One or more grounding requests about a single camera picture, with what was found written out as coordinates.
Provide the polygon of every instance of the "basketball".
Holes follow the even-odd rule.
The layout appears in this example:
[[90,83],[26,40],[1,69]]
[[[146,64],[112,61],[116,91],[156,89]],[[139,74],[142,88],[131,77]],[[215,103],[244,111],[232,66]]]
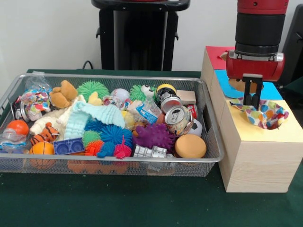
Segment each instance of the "basketball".
[[[29,151],[31,155],[54,155],[53,144],[48,142],[39,142],[35,144]],[[49,169],[51,168],[56,160],[54,159],[30,159],[33,167],[37,169]]]

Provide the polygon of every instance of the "black cable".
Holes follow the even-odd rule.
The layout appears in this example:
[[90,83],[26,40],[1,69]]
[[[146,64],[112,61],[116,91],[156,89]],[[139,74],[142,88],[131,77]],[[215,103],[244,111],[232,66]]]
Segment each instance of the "black cable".
[[82,69],[85,69],[87,63],[90,65],[90,68],[93,70],[94,67],[93,67],[93,64],[92,64],[90,61],[86,61],[86,62],[84,63],[84,65],[83,65]]

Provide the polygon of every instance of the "white wall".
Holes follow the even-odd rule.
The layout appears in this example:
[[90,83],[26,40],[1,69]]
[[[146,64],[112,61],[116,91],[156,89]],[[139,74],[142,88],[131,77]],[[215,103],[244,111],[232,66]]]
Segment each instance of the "white wall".
[[[236,0],[191,0],[179,13],[173,70],[201,70],[206,45],[233,46]],[[295,7],[290,0],[282,44]],[[90,0],[0,0],[0,96],[29,68],[78,69],[85,60],[100,68],[95,38],[98,9]]]

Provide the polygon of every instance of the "green spiky ball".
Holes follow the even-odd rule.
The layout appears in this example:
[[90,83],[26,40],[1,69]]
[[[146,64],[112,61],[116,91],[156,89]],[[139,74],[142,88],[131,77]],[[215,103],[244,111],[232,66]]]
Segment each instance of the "green spiky ball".
[[78,87],[78,94],[83,95],[86,102],[89,101],[89,96],[94,91],[97,91],[98,98],[101,98],[101,99],[104,96],[109,95],[108,88],[104,84],[101,84],[100,82],[97,82],[97,81],[90,80],[90,81],[84,82],[82,85],[80,85]]
[[[141,87],[142,85],[133,85],[132,89],[131,89],[131,92],[129,93],[130,94],[130,99],[132,101],[134,100],[140,100],[142,102],[145,101],[146,99],[146,96],[144,95],[144,93],[141,91]],[[157,101],[157,98],[156,98],[156,91],[157,91],[157,88],[155,86],[151,87],[151,89],[153,90],[154,92],[154,96],[153,96],[153,100],[156,102]]]
[[101,136],[96,131],[85,131],[82,137],[82,143],[86,147],[90,142],[101,140]]

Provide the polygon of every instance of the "yellow paper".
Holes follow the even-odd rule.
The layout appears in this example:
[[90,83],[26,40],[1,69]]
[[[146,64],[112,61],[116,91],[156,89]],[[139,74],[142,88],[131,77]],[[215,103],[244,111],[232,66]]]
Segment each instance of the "yellow paper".
[[249,122],[246,114],[226,101],[242,141],[303,142],[303,129],[285,101],[273,101],[289,112],[287,120],[275,130],[266,130]]

